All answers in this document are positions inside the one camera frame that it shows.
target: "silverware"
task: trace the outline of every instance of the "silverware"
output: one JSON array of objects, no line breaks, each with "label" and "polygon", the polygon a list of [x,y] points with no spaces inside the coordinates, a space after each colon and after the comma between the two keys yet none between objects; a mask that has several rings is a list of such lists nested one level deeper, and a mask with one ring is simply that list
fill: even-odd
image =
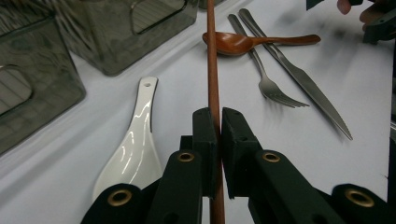
[{"label": "silverware", "polygon": [[[235,29],[235,31],[240,35],[247,35],[244,28],[242,27],[241,22],[238,18],[231,14],[228,16],[228,20],[231,25]],[[307,106],[304,103],[298,102],[296,100],[291,99],[285,93],[283,93],[280,88],[276,85],[274,81],[272,81],[267,74],[265,73],[264,66],[262,65],[262,61],[260,60],[259,54],[255,49],[251,49],[248,54],[253,58],[254,62],[259,67],[260,73],[262,75],[262,80],[259,83],[259,89],[262,92],[264,97],[268,97],[269,99],[285,106],[296,107],[296,106]]]},{"label": "silverware", "polygon": [[[247,9],[240,9],[239,16],[255,36],[266,36],[265,33],[260,29],[259,25],[254,21]],[[343,119],[338,114],[334,106],[332,106],[332,103],[315,84],[315,82],[308,76],[308,74],[289,62],[285,55],[274,44],[263,45],[271,53],[271,55],[289,72],[294,80],[296,80],[301,88],[303,88],[303,90],[323,110],[323,112],[335,123],[335,125],[340,128],[346,137],[352,140],[352,135]]]}]

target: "human hand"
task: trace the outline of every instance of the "human hand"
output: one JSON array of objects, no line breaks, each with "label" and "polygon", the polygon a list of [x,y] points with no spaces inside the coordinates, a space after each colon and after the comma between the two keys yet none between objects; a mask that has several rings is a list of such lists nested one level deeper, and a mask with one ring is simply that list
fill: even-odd
[{"label": "human hand", "polygon": [[[387,0],[372,0],[374,3],[361,13],[360,20],[364,23],[363,30],[371,22],[382,17],[387,11],[389,11],[389,6],[387,5]],[[352,6],[349,0],[338,0],[337,1],[338,10],[346,15]]]}]

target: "finger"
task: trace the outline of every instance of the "finger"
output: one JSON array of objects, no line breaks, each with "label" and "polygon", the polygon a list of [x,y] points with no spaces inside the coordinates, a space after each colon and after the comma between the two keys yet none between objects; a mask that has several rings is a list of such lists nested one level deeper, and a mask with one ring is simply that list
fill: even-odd
[{"label": "finger", "polygon": [[348,0],[338,0],[337,7],[344,15],[346,15],[352,8]]},{"label": "finger", "polygon": [[385,14],[384,4],[382,4],[381,1],[375,2],[370,7],[365,9],[360,16],[360,20],[364,23],[363,30],[365,30],[368,24],[370,24],[373,21],[376,21],[384,14]]}]

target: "butter knife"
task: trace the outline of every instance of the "butter knife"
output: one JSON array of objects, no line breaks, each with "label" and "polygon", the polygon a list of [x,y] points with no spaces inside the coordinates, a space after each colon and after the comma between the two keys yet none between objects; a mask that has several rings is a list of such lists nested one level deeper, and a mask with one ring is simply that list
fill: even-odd
[{"label": "butter knife", "polygon": [[[255,36],[266,36],[260,29],[259,25],[254,21],[250,12],[242,8],[239,10],[239,16],[245,25]],[[285,55],[274,44],[263,44],[271,55],[289,72],[294,80],[300,85],[301,88],[308,94],[309,97],[323,110],[323,112],[340,128],[347,138],[352,140],[352,135],[344,123],[337,110],[332,106],[332,103],[327,99],[323,92],[319,89],[317,84],[308,76],[302,69],[293,65],[285,57]]]}]

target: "gray plastic basket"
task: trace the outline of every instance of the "gray plastic basket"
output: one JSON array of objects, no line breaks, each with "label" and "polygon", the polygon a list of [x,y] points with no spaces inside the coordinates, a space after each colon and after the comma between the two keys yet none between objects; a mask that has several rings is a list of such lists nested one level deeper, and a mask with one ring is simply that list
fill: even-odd
[{"label": "gray plastic basket", "polygon": [[198,0],[40,0],[56,12],[67,47],[116,76],[195,23]]},{"label": "gray plastic basket", "polygon": [[32,1],[0,3],[0,153],[85,96],[50,10]]}]

